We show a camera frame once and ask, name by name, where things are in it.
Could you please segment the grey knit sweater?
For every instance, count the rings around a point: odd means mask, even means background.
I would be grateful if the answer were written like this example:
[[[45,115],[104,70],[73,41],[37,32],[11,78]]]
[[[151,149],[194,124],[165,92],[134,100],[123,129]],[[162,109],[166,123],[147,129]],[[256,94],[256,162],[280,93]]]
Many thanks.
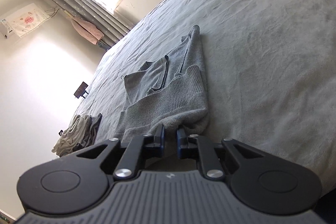
[[[179,127],[188,134],[206,129],[209,106],[199,26],[158,60],[125,75],[123,82],[126,99],[114,137],[129,142],[136,135],[154,134],[159,126],[169,137]]]

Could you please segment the white folded clothes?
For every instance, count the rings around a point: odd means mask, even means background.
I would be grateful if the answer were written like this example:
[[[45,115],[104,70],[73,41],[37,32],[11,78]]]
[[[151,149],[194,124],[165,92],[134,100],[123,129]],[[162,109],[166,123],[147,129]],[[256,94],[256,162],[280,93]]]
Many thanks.
[[[85,135],[87,128],[91,125],[90,115],[75,115],[70,125],[63,133],[51,150],[57,156],[62,157],[73,152],[74,147],[80,143]]]

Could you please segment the small black device on stand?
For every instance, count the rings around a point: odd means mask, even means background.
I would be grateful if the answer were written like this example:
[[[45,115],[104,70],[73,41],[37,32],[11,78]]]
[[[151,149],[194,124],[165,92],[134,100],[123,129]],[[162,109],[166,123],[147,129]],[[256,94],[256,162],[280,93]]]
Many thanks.
[[[82,82],[80,86],[77,88],[77,90],[74,92],[74,96],[77,99],[79,99],[80,97],[86,98],[86,96],[88,95],[87,87],[88,87],[88,84],[86,84],[85,82]]]

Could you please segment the pink hanging jacket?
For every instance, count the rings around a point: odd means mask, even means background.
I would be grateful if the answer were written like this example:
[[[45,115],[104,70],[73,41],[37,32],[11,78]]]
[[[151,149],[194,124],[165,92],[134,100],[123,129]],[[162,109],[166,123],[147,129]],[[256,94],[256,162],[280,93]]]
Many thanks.
[[[104,37],[104,34],[94,24],[87,22],[86,20],[72,17],[71,23],[76,32],[92,44],[97,44],[97,42]]]

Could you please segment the grey bed sheet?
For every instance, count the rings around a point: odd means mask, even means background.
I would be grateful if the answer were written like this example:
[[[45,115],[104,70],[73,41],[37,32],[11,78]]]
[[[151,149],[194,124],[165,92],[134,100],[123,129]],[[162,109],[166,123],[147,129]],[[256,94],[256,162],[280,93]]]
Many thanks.
[[[163,0],[100,61],[78,114],[114,136],[123,78],[200,28],[214,141],[234,138],[335,188],[335,0]]]

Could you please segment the left grey curtain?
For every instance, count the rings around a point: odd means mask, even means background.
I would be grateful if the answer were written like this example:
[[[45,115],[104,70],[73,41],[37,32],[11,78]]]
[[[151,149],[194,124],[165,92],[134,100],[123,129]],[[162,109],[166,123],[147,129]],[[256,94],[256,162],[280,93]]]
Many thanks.
[[[118,12],[110,12],[94,0],[51,0],[70,17],[78,17],[94,24],[104,37],[97,42],[100,48],[109,50],[130,30],[134,24]]]

